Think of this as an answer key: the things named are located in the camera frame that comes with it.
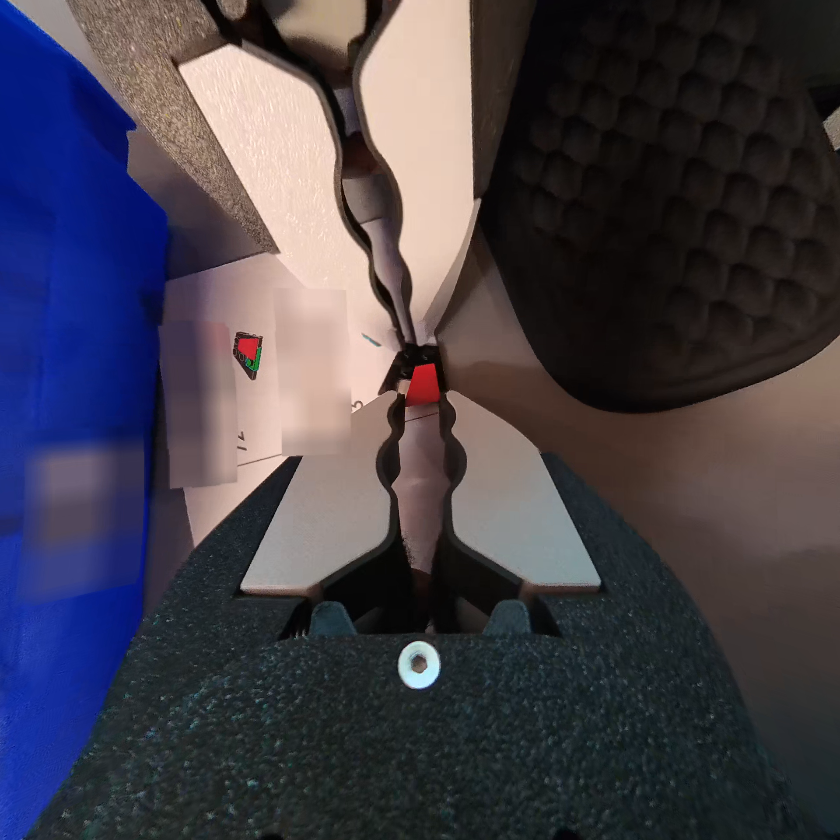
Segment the white lego instruction booklet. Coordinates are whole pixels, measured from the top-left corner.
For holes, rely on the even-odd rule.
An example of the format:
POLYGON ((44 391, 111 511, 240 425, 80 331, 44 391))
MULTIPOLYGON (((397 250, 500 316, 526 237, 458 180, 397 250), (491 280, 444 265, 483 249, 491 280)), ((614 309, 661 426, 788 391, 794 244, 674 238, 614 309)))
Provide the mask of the white lego instruction booklet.
POLYGON ((273 255, 171 280, 161 335, 169 483, 196 547, 290 456, 350 443, 396 350, 371 293, 308 287, 273 255))

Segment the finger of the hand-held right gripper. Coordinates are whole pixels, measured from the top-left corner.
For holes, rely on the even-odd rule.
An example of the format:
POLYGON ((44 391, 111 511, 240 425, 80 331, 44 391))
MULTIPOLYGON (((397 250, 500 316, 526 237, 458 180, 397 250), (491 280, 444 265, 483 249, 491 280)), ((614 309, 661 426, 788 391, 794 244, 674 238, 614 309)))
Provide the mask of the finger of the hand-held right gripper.
POLYGON ((371 241, 345 199, 340 113, 327 92, 247 42, 222 44, 178 70, 280 261, 305 287, 346 291, 356 332, 382 346, 403 346, 371 241))
POLYGON ((384 2, 353 68, 364 138, 397 199, 402 299, 416 343, 436 342, 480 208, 471 6, 384 2))

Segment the red and black lego piece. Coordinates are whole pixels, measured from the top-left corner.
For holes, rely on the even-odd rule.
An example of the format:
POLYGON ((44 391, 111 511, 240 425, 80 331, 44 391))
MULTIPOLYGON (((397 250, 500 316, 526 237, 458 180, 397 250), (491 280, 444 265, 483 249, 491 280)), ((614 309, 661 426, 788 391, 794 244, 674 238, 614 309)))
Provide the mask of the red and black lego piece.
POLYGON ((438 403, 447 389, 440 348, 407 343, 396 354, 378 395, 399 392, 405 396, 406 406, 425 406, 438 403))

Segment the black padded cushion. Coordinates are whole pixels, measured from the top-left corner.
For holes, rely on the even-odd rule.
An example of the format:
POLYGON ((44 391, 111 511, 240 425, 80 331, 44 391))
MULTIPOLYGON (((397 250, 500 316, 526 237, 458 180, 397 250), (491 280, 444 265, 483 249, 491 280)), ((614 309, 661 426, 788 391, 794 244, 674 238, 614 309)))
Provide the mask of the black padded cushion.
POLYGON ((755 2, 537 2, 479 223, 541 366, 654 413, 838 338, 838 159, 755 2))

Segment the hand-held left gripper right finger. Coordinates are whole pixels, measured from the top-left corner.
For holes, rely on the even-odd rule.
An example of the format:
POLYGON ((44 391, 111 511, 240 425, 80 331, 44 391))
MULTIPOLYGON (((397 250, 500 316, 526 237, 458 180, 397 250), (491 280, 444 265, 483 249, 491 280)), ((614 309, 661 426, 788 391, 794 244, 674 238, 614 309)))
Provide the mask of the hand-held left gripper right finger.
POLYGON ((439 415, 447 587, 460 597, 597 592, 601 577, 539 449, 456 391, 441 397, 439 415))

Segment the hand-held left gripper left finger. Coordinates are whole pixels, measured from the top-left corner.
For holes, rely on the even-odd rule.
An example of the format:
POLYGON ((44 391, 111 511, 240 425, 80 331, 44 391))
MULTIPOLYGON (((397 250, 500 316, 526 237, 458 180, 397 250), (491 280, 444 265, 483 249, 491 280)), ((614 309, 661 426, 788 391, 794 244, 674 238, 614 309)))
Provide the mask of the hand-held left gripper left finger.
POLYGON ((398 542, 403 396, 351 415, 350 446, 300 459, 248 567, 244 595, 328 596, 398 542))

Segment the large blue plastic bin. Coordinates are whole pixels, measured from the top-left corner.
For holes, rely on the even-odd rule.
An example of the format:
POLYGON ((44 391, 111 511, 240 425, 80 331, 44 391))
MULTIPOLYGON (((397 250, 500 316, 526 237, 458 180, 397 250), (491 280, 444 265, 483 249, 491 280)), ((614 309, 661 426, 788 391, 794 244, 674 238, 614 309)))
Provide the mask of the large blue plastic bin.
POLYGON ((1 18, 1 822, 23 838, 140 623, 168 231, 129 115, 1 18))

